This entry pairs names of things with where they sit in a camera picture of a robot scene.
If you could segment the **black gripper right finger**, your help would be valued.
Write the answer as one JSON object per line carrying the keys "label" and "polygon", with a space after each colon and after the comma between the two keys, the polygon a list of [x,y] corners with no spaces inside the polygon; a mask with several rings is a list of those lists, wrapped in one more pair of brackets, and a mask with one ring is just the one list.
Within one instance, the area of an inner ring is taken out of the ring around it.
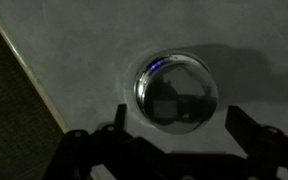
{"label": "black gripper right finger", "polygon": [[288,136],[260,125],[238,106],[229,106],[225,128],[247,154],[246,177],[277,180],[279,167],[288,170]]}

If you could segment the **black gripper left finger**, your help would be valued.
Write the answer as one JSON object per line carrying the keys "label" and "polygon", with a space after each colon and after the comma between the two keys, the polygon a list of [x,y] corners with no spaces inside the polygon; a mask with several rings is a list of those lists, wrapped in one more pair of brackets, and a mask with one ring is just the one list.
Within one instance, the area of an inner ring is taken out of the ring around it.
{"label": "black gripper left finger", "polygon": [[88,180],[95,166],[104,165],[117,180],[165,180],[153,158],[154,145],[124,130],[127,105],[119,104],[115,119],[89,134],[72,130],[61,139],[43,180]]}

